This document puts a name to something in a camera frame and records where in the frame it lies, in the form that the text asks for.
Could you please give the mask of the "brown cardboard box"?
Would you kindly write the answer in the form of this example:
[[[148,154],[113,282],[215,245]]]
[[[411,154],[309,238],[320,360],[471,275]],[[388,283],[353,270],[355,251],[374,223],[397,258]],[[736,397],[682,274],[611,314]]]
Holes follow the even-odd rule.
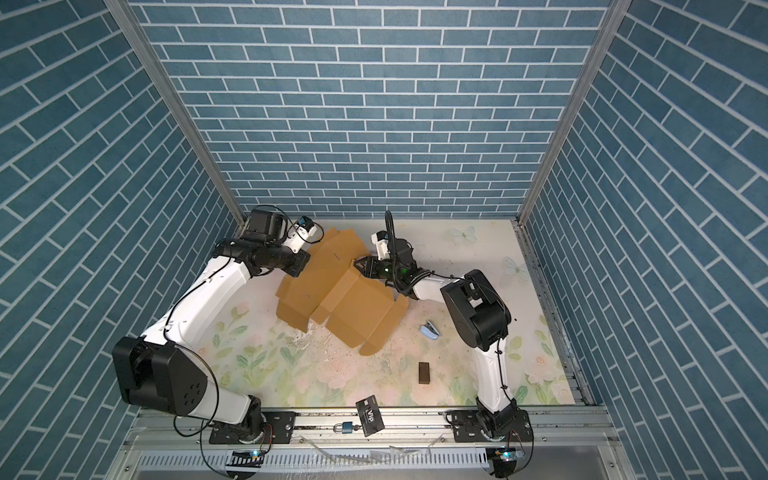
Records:
[[[323,325],[361,356],[379,352],[400,325],[410,299],[353,266],[368,250],[352,230],[328,230],[309,254],[301,274],[285,276],[277,289],[277,318],[304,333],[310,322]]]

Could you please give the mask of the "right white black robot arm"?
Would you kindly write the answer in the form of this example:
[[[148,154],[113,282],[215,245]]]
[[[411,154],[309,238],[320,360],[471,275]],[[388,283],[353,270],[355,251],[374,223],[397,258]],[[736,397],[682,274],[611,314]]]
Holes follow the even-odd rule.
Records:
[[[505,434],[518,412],[509,384],[505,340],[512,315],[487,277],[473,269],[461,276],[439,275],[420,267],[412,245],[379,231],[372,235],[374,255],[354,263],[369,279],[378,279],[410,299],[442,301],[461,340],[472,350],[477,369],[477,419],[490,438]]]

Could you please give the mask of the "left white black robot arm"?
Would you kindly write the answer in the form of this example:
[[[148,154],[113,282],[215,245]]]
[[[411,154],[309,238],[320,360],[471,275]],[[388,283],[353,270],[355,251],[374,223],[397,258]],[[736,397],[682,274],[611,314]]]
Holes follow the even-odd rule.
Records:
[[[251,211],[241,234],[219,241],[201,275],[169,311],[138,337],[123,337],[112,351],[124,402],[231,425],[247,436],[262,430],[259,399],[234,393],[196,352],[196,344],[229,299],[250,279],[275,270],[296,277],[310,254],[306,245],[323,228],[306,216],[291,220],[268,205]]]

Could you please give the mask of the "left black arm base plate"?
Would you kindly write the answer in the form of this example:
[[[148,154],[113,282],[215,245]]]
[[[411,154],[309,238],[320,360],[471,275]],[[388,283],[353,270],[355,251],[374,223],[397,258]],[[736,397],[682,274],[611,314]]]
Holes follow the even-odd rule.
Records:
[[[209,437],[212,445],[288,444],[293,435],[297,413],[262,411],[257,417],[247,415],[239,424],[214,422]]]

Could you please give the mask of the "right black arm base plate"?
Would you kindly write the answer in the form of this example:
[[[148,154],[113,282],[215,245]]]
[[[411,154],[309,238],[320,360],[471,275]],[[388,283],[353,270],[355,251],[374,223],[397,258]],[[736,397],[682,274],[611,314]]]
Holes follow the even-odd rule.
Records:
[[[444,414],[457,443],[522,442],[534,439],[528,412],[510,406],[502,412],[449,410]]]

